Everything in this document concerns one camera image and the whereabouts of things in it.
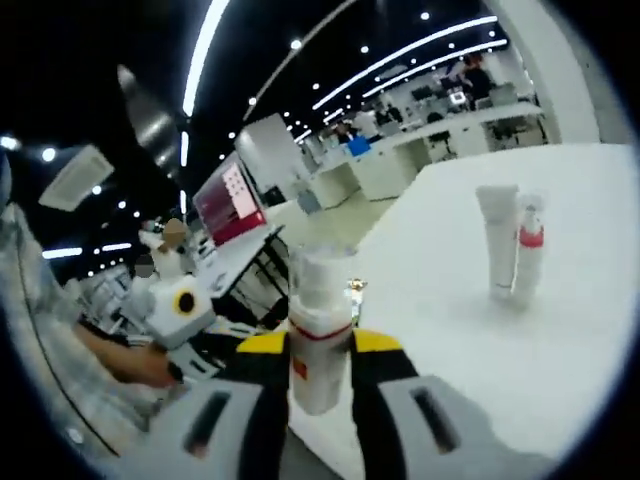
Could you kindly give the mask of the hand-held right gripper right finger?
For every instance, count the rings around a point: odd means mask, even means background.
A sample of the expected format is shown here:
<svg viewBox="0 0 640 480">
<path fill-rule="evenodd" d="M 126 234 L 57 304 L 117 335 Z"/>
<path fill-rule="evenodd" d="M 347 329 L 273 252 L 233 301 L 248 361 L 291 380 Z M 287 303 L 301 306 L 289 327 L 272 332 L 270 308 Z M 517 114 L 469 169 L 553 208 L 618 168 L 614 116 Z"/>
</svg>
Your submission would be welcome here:
<svg viewBox="0 0 640 480">
<path fill-rule="evenodd" d="M 544 478 L 544 456 L 508 447 L 476 402 L 439 377 L 419 375 L 395 338 L 357 328 L 350 353 L 366 478 Z"/>
</svg>

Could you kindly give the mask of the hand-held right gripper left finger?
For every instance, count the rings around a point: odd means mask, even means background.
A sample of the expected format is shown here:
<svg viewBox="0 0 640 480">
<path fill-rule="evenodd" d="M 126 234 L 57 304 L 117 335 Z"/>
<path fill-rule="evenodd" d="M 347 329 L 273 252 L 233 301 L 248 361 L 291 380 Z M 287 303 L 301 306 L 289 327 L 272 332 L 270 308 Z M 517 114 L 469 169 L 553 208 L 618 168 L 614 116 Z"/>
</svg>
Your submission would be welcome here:
<svg viewBox="0 0 640 480">
<path fill-rule="evenodd" d="M 161 412 L 120 479 L 276 479 L 289 421 L 288 335 L 243 341 L 214 378 Z"/>
</svg>

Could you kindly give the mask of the person's left hand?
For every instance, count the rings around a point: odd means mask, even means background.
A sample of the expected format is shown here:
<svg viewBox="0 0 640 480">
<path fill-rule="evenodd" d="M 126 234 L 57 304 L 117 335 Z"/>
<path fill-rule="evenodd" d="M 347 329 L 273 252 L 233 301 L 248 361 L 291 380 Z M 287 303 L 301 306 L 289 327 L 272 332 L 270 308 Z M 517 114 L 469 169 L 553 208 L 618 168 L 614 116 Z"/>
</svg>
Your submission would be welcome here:
<svg viewBox="0 0 640 480">
<path fill-rule="evenodd" d="M 133 349 L 134 376 L 153 387 L 167 388 L 181 384 L 183 373 L 168 357 L 167 351 L 155 344 Z"/>
</svg>

